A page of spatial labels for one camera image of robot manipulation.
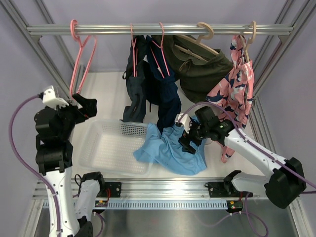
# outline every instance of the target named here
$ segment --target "pink hanger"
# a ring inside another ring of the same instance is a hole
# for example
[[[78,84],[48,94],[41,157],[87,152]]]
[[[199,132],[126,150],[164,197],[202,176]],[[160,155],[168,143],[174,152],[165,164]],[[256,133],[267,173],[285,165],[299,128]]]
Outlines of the pink hanger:
[[[80,49],[79,49],[79,52],[78,52],[78,55],[77,55],[77,59],[76,59],[76,62],[75,62],[75,66],[74,66],[74,71],[73,71],[73,75],[71,77],[71,82],[70,82],[70,88],[69,88],[69,92],[70,92],[70,95],[72,96],[73,94],[73,89],[74,89],[74,85],[75,85],[75,77],[76,77],[76,74],[77,74],[77,71],[78,71],[78,65],[79,65],[79,62],[80,62],[80,58],[82,56],[82,52],[83,52],[83,49],[85,47],[85,45],[87,44],[88,40],[90,39],[91,36],[87,36],[85,38],[85,40],[83,41],[83,43],[81,42],[81,39],[80,39],[80,36],[77,36],[76,33],[75,33],[75,26],[76,24],[78,23],[77,20],[73,19],[71,20],[70,22],[70,32],[71,32],[71,35],[73,37],[73,39],[75,41],[78,42],[79,46],[80,46]],[[93,36],[94,37],[94,46],[93,46],[93,50],[92,50],[92,53],[90,55],[90,59],[88,61],[88,64],[87,64],[87,67],[84,71],[84,74],[83,74],[83,77],[82,77],[82,80],[79,84],[79,87],[78,87],[78,90],[76,93],[80,93],[81,92],[81,88],[83,86],[83,83],[85,81],[85,78],[89,72],[89,68],[90,68],[90,65],[91,65],[91,62],[92,62],[92,58],[93,58],[93,55],[94,55],[94,52],[95,52],[95,48],[97,46],[97,38],[96,36]]]
[[[169,76],[170,73],[169,73],[169,69],[168,69],[168,67],[167,67],[167,62],[166,62],[166,59],[165,59],[165,57],[164,57],[163,48],[162,48],[162,47],[163,47],[164,28],[163,28],[163,24],[162,24],[161,22],[159,22],[159,24],[160,24],[160,26],[161,26],[161,28],[162,28],[162,38],[161,38],[161,42],[160,42],[160,45],[158,45],[155,41],[153,41],[153,43],[154,43],[158,48],[161,49],[161,53],[162,53],[164,65],[165,65],[165,67],[166,67],[166,69],[167,69],[167,73],[168,73],[168,76]],[[155,61],[156,61],[156,63],[157,63],[157,66],[159,67],[158,61],[157,61],[157,59],[156,59],[156,57],[155,57],[153,51],[152,51],[152,54],[153,54],[154,59],[155,59]]]
[[[132,35],[132,47],[133,47],[133,69],[134,69],[134,77],[137,76],[137,71],[136,71],[136,66],[137,66],[137,55],[138,55],[138,48],[136,48],[136,56],[135,56],[135,46],[136,46],[136,41],[137,41],[137,38],[135,38],[135,41],[134,41],[134,36],[133,36],[133,24],[130,23],[130,32],[131,32],[131,35]]]

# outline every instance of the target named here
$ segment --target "plastic hanger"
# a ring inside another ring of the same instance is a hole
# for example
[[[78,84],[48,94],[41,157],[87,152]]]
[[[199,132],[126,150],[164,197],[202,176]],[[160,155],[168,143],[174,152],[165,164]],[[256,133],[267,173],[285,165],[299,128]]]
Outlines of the plastic hanger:
[[[249,59],[249,54],[248,54],[248,48],[249,46],[254,42],[255,38],[256,38],[256,33],[257,33],[257,23],[256,21],[252,21],[250,23],[250,27],[252,27],[253,31],[252,31],[252,37],[248,38],[247,40],[247,44],[245,44],[244,38],[242,36],[239,36],[243,50],[244,50],[244,55],[245,55],[245,61],[246,63],[250,62]]]
[[[167,62],[166,62],[166,59],[165,59],[164,53],[163,53],[163,48],[162,48],[162,47],[163,47],[164,28],[163,28],[163,24],[162,24],[161,22],[159,22],[159,24],[160,24],[161,29],[162,29],[162,37],[161,37],[160,45],[158,45],[155,41],[152,41],[152,42],[153,42],[158,48],[161,49],[161,54],[162,54],[163,62],[164,62],[164,65],[165,65],[165,67],[166,67],[166,70],[167,70],[167,73],[168,73],[168,76],[169,76],[170,73],[169,73],[169,69],[168,69]],[[155,61],[156,61],[156,64],[157,64],[157,67],[158,67],[158,71],[161,73],[162,78],[164,78],[164,75],[163,75],[163,73],[162,73],[162,71],[161,71],[161,68],[160,68],[160,66],[159,66],[159,63],[158,63],[158,61],[157,61],[157,59],[156,59],[156,57],[155,57],[155,54],[154,54],[152,48],[150,48],[150,50],[151,50],[151,52],[152,52],[152,54],[153,54],[153,57],[154,57],[154,59],[155,59]]]
[[[85,40],[83,42],[81,42],[81,39],[80,39],[80,36],[77,36],[76,33],[75,33],[75,26],[76,24],[78,23],[77,20],[73,19],[71,22],[70,22],[70,32],[71,32],[71,35],[73,37],[73,39],[75,41],[78,42],[79,46],[80,46],[80,49],[79,49],[79,52],[78,52],[78,55],[77,55],[77,59],[76,59],[76,62],[75,62],[75,66],[74,66],[74,71],[73,71],[73,75],[71,77],[71,82],[70,82],[70,88],[69,88],[69,93],[70,93],[70,96],[72,96],[73,94],[73,91],[74,91],[74,85],[75,85],[75,77],[76,77],[76,74],[77,74],[77,71],[78,71],[78,65],[79,65],[79,62],[80,62],[80,59],[81,59],[81,56],[82,56],[82,53],[83,53],[83,49],[85,47],[85,45],[87,44],[88,40],[90,39],[91,36],[87,36],[85,38]],[[93,58],[93,55],[94,55],[94,52],[95,52],[95,48],[97,46],[97,37],[96,36],[93,36],[94,37],[94,46],[93,46],[93,50],[92,50],[92,53],[90,55],[90,59],[88,61],[88,64],[87,64],[87,67],[84,71],[84,74],[83,74],[83,77],[81,79],[81,82],[79,84],[79,87],[78,87],[78,90],[76,91],[76,93],[80,93],[81,92],[81,88],[83,86],[83,83],[85,81],[85,78],[89,72],[89,68],[91,66],[91,62],[92,62],[92,58]]]
[[[200,46],[201,48],[204,48],[205,50],[211,52],[211,53],[214,54],[214,55],[218,55],[218,52],[217,52],[217,51],[215,51],[215,50],[212,49],[211,47],[209,47],[209,46],[207,46],[207,45],[201,43],[201,40],[202,40],[202,39],[204,39],[204,40],[210,40],[211,38],[213,38],[213,36],[214,36],[214,30],[213,30],[213,28],[212,28],[209,24],[207,24],[207,23],[205,23],[205,22],[198,22],[198,23],[197,23],[197,26],[206,28],[206,29],[208,30],[209,34],[208,34],[207,36],[201,35],[201,36],[199,36],[197,39],[193,39],[193,38],[191,38],[191,37],[183,36],[183,35],[180,35],[179,37],[181,37],[181,38],[183,38],[183,39],[185,39],[185,40],[187,40],[187,41],[189,41],[189,42],[192,42],[192,43],[194,43],[194,44]],[[185,50],[185,51],[183,51],[183,52],[192,55],[192,52],[190,52],[189,50],[186,50],[186,49],[184,49],[184,50]]]
[[[191,55],[191,56],[197,58],[198,60],[207,62],[206,59],[202,58],[201,56],[199,56],[199,55],[197,55],[197,54],[195,54],[195,53],[193,53],[193,52],[191,52],[189,49],[183,48],[183,47],[178,46],[178,45],[176,45],[176,44],[175,44],[174,46],[175,46],[177,49],[179,49],[180,51],[182,51],[182,52],[184,52],[184,53],[186,53],[186,54],[188,54],[188,55]]]
[[[137,76],[136,66],[137,66],[138,48],[136,48],[136,53],[135,53],[135,46],[136,46],[137,38],[135,38],[135,40],[134,40],[133,24],[132,23],[130,23],[130,32],[132,35],[132,47],[133,47],[133,72],[134,72],[134,77],[136,77]]]

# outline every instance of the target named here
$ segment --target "light blue t-shirt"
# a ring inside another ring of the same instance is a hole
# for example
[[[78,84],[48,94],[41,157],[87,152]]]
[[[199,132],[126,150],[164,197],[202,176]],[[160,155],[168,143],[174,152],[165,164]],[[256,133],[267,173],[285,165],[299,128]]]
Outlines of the light blue t-shirt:
[[[190,145],[196,153],[190,154],[182,151],[179,138],[182,136],[183,127],[167,127],[160,134],[155,124],[149,123],[144,145],[134,152],[138,161],[159,163],[168,170],[182,175],[194,175],[206,169],[204,145],[193,142]]]

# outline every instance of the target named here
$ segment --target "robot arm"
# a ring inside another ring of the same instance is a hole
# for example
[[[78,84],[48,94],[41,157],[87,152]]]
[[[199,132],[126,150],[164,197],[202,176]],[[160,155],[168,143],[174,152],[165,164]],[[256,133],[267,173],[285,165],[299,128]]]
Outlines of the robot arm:
[[[276,162],[279,161],[304,177],[302,164],[296,158],[287,160],[272,153],[248,137],[242,129],[237,131],[230,120],[220,122],[208,106],[197,110],[195,114],[199,122],[185,115],[181,120],[181,124],[177,123],[178,126],[183,125],[185,129],[179,139],[179,143],[183,146],[182,151],[194,154],[195,149],[190,146],[190,142],[194,142],[199,146],[202,139],[211,138],[213,141],[217,141],[241,154],[264,174],[264,176],[259,176],[245,174],[241,171],[232,172],[224,179],[224,182],[230,182],[229,184],[226,183],[230,193],[248,191],[258,195],[265,194],[273,204],[280,208],[286,208],[305,190],[306,183],[304,181],[298,179]],[[275,160],[258,151],[241,135],[262,151],[272,155]]]
[[[59,203],[59,211],[56,211],[52,193],[47,188],[50,237],[92,237],[91,213],[96,196],[104,190],[100,172],[83,175],[81,193],[74,206],[71,191],[73,146],[69,137],[75,124],[96,115],[97,101],[85,99],[79,94],[74,94],[73,98],[82,106],[80,109],[70,101],[59,98],[50,86],[42,94],[46,107],[34,117],[38,132],[36,163],[39,172],[53,186]],[[60,232],[57,232],[57,220],[61,224]]]

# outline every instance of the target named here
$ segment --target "dark green jacket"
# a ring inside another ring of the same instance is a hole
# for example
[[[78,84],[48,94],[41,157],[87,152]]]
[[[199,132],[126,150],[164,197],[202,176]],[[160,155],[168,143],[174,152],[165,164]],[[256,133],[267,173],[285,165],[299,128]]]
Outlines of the dark green jacket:
[[[161,41],[161,36],[153,36],[153,38],[158,42]],[[175,44],[189,49],[207,62],[180,51]],[[233,68],[233,64],[223,52],[219,49],[215,50],[219,53],[218,55],[179,36],[164,36],[163,38],[166,60],[175,72],[176,79],[180,79],[180,85],[186,97],[194,103],[205,101],[206,95]]]

